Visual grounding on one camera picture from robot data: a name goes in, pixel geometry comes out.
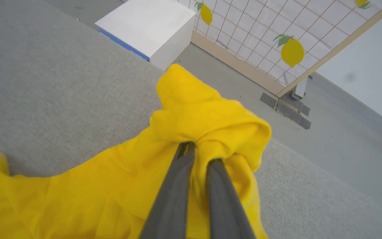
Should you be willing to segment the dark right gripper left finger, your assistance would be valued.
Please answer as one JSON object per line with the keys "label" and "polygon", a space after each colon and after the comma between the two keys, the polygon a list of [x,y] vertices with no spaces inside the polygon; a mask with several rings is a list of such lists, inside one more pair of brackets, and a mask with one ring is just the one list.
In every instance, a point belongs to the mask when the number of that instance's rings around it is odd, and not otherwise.
{"label": "dark right gripper left finger", "polygon": [[139,239],[186,239],[190,173],[196,145],[180,143]]}

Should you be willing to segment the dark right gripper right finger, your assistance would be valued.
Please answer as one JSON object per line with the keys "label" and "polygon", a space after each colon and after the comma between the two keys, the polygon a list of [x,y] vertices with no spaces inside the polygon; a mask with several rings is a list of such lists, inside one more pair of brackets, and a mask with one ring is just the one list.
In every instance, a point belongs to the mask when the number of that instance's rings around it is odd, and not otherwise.
{"label": "dark right gripper right finger", "polygon": [[256,239],[222,159],[208,163],[210,239]]}

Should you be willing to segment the yellow cartoon face T-shirt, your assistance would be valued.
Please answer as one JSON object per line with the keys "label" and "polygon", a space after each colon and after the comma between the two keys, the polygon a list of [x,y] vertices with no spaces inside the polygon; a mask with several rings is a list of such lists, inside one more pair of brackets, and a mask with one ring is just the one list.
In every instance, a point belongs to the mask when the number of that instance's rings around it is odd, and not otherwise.
{"label": "yellow cartoon face T-shirt", "polygon": [[10,176],[0,153],[0,239],[138,239],[183,142],[196,145],[186,238],[210,239],[207,166],[222,159],[256,239],[268,239],[254,172],[269,123],[179,64],[159,79],[157,93],[162,109],[149,127],[60,175]]}

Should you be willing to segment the black floor plate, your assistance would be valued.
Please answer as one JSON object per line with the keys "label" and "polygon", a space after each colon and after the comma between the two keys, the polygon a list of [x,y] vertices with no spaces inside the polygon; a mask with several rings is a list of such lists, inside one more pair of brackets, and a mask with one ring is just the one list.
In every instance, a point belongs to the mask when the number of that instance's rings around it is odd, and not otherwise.
{"label": "black floor plate", "polygon": [[295,99],[291,91],[280,98],[263,92],[260,101],[277,113],[291,119],[303,129],[308,130],[311,128],[312,123],[308,120],[310,108],[300,100]]}

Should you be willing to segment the grey metal partition foot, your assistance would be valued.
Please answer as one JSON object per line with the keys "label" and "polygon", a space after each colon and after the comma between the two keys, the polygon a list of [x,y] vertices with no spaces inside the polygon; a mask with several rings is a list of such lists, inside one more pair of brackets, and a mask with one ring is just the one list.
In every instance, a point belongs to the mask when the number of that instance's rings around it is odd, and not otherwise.
{"label": "grey metal partition foot", "polygon": [[312,76],[309,75],[305,80],[302,80],[297,86],[295,86],[290,95],[293,99],[300,101],[306,95],[306,86],[309,79],[312,79]]}

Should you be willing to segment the white rectangular box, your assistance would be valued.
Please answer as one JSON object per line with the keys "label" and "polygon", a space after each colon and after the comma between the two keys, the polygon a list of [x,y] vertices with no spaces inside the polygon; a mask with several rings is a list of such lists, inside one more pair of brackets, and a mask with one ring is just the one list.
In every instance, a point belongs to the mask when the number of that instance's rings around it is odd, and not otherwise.
{"label": "white rectangular box", "polygon": [[190,44],[195,17],[174,0],[127,0],[95,25],[104,36],[165,71]]}

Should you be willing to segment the lemon print partition screen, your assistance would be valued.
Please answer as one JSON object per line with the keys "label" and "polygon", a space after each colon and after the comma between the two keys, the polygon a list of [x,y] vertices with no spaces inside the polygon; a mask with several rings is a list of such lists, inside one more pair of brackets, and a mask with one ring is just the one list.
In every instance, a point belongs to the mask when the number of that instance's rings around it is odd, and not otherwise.
{"label": "lemon print partition screen", "polygon": [[276,96],[382,19],[382,0],[174,0],[191,42]]}

